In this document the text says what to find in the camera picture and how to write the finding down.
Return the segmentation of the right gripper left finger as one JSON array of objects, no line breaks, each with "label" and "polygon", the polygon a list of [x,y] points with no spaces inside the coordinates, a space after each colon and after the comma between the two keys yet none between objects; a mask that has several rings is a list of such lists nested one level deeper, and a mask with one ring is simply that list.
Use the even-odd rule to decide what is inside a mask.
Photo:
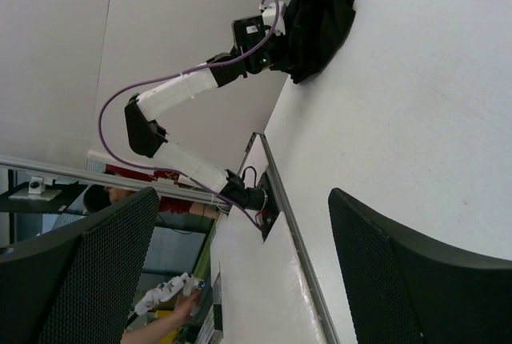
[{"label": "right gripper left finger", "polygon": [[147,187],[1,249],[3,343],[119,343],[158,212]]}]

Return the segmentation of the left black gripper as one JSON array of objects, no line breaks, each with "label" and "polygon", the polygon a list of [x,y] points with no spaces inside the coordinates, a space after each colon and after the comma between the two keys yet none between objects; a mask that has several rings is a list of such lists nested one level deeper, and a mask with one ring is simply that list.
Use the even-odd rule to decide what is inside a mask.
[{"label": "left black gripper", "polygon": [[285,36],[272,36],[263,46],[244,60],[246,72],[259,74],[284,62],[287,57]]}]

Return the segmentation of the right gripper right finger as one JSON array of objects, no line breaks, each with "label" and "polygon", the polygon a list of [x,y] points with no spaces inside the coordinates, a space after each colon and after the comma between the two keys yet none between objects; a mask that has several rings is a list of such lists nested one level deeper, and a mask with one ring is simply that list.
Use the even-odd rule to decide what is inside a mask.
[{"label": "right gripper right finger", "polygon": [[428,237],[333,188],[328,197],[360,343],[509,343],[511,262]]}]

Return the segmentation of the black skirt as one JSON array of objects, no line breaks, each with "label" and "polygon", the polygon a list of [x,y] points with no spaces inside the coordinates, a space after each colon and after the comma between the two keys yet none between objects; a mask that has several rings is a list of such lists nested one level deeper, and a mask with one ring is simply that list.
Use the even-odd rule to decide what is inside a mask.
[{"label": "black skirt", "polygon": [[295,84],[322,72],[345,42],[354,22],[355,0],[290,0],[284,14],[286,35],[270,67]]}]

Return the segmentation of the person's hand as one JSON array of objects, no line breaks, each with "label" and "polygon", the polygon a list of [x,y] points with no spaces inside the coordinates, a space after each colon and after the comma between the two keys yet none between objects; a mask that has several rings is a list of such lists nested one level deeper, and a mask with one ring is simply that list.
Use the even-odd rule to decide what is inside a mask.
[{"label": "person's hand", "polygon": [[193,308],[198,306],[200,290],[194,290],[190,295],[181,294],[175,304],[173,316],[178,327],[183,326],[192,314]]}]

